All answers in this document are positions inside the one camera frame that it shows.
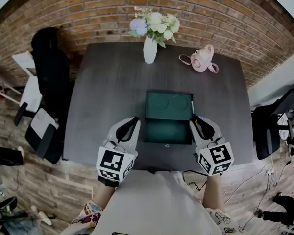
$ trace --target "brick wall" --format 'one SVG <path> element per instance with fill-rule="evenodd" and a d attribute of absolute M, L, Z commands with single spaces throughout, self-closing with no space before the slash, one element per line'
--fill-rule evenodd
<path fill-rule="evenodd" d="M 24 85 L 27 75 L 11 55 L 31 51 L 30 41 L 41 28 L 60 28 L 73 78 L 87 44 L 143 41 L 127 34 L 135 5 L 176 15 L 178 45 L 213 44 L 216 53 L 240 60 L 248 87 L 294 54 L 294 20 L 275 0 L 21 1 L 0 12 L 0 72 L 15 86 Z"/>

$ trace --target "green box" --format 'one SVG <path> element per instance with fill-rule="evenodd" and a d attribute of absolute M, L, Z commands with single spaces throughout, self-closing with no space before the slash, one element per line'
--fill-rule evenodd
<path fill-rule="evenodd" d="M 147 91 L 145 142 L 192 144 L 192 94 Z"/>

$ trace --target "dark table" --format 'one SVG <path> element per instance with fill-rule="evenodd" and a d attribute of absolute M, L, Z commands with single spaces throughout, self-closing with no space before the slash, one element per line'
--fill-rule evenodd
<path fill-rule="evenodd" d="M 233 165 L 252 162 L 250 105 L 240 62 L 215 54 L 219 73 L 198 73 L 178 59 L 194 51 L 158 46 L 155 62 L 149 65 L 144 62 L 143 43 L 88 45 L 71 99 L 64 158 L 96 165 L 99 146 L 110 127 L 138 116 L 142 126 L 135 169 L 201 170 L 193 156 L 194 143 L 165 147 L 144 142 L 146 91 L 154 89 L 194 94 L 195 112 L 215 122 L 231 143 Z"/>

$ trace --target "blue hydrangea flower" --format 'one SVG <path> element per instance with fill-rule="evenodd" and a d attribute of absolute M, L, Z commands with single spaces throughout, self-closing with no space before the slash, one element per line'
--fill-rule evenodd
<path fill-rule="evenodd" d="M 147 24 L 142 18 L 135 18 L 129 24 L 131 30 L 135 30 L 138 35 L 143 36 L 147 33 Z"/>

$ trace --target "pink toy backpack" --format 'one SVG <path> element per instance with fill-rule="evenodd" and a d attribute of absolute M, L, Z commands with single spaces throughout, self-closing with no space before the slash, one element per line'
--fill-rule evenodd
<path fill-rule="evenodd" d="M 196 50 L 190 57 L 187 55 L 179 55 L 179 59 L 187 65 L 192 65 L 197 72 L 204 72 L 207 68 L 212 73 L 218 73 L 219 67 L 215 63 L 211 63 L 214 55 L 214 47 L 212 45 L 206 45 L 204 49 Z M 187 63 L 181 59 L 181 56 L 186 56 L 190 59 L 190 63 Z"/>

